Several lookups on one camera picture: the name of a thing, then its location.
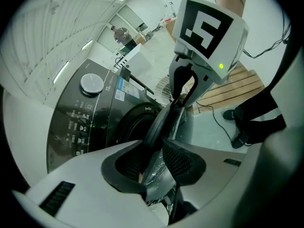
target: power cord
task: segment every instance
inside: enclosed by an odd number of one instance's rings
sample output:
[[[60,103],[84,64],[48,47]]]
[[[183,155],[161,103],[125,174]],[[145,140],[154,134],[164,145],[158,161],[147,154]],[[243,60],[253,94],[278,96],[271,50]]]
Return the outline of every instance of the power cord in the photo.
[[[277,40],[270,48],[264,50],[263,52],[261,52],[260,54],[258,54],[258,55],[256,55],[256,56],[250,55],[245,49],[243,49],[243,52],[244,52],[248,57],[251,57],[251,58],[255,59],[255,58],[257,58],[257,57],[263,55],[264,53],[266,53],[266,52],[268,52],[268,51],[271,51],[271,50],[277,48],[277,47],[281,44],[281,42],[283,42],[283,44],[287,44],[287,41],[288,41],[288,39],[289,39],[289,36],[288,36],[286,39],[284,39],[284,38],[285,38],[286,34],[288,33],[291,24],[289,23],[289,25],[287,26],[287,29],[285,30],[285,16],[284,16],[284,10],[283,10],[283,9],[282,9],[282,15],[283,15],[283,32],[282,32],[282,37],[281,37],[281,39]]]
[[[226,131],[226,129],[221,125],[221,124],[219,124],[219,122],[216,120],[216,118],[215,118],[215,115],[214,115],[214,108],[213,108],[213,106],[211,106],[211,105],[202,105],[202,104],[200,104],[200,103],[198,103],[198,102],[196,102],[197,104],[199,104],[199,105],[201,105],[201,106],[203,106],[203,107],[211,107],[212,108],[212,115],[213,115],[213,118],[214,118],[214,121],[217,123],[217,125],[219,125],[219,127],[221,127],[223,130],[224,130],[224,132],[225,132],[225,134],[227,135],[227,137],[229,138],[229,140],[230,140],[230,142],[232,143],[232,139],[231,139],[231,137],[229,136],[229,134],[228,134],[228,132]]]
[[[118,63],[117,63],[117,59],[120,60],[120,59],[122,59],[122,57],[123,57],[123,56],[120,56],[120,57],[115,58],[115,63],[117,64],[117,66],[119,66]]]

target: washing machine control panel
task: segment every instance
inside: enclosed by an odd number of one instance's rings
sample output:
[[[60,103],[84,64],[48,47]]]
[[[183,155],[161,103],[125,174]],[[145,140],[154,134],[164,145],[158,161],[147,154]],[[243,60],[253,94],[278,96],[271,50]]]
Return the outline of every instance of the washing machine control panel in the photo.
[[[99,140],[106,136],[116,81],[116,74],[89,59],[71,77],[49,128],[48,172],[75,156],[105,145]]]

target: black pants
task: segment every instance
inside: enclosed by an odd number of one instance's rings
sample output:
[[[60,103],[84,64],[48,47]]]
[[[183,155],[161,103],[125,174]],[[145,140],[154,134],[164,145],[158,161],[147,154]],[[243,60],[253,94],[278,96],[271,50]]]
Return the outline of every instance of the black pants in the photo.
[[[235,108],[234,113],[236,116],[237,126],[241,130],[242,136],[245,138],[244,141],[247,141],[248,143],[263,142],[264,139],[271,133],[282,130],[286,127],[282,115],[273,120],[263,122],[251,120],[277,108],[276,102],[272,98],[270,91],[279,82],[281,77],[291,65],[297,53],[296,47],[296,38],[293,30],[291,29],[290,38],[280,67],[278,68],[278,71],[271,83],[259,94],[246,100]]]
[[[127,44],[125,44],[125,47],[128,48],[130,51],[132,51],[136,46],[137,44],[134,40],[130,40]]]

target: vent slot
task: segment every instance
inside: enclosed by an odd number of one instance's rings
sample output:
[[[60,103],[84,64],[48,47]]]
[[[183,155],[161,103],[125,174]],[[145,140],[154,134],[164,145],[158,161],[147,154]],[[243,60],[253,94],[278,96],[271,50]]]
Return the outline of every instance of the vent slot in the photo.
[[[62,181],[42,202],[40,208],[51,216],[55,216],[74,188],[75,184]]]
[[[234,160],[231,158],[227,158],[224,160],[225,163],[230,164],[230,165],[235,165],[235,166],[240,166],[242,161]]]

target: washing machine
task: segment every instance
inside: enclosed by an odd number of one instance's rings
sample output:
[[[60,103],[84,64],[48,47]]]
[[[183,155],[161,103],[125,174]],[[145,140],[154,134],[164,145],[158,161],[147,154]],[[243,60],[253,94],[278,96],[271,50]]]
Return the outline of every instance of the washing machine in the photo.
[[[75,156],[144,138],[162,106],[130,77],[125,67],[114,73],[89,59],[82,63],[51,119],[48,173]]]

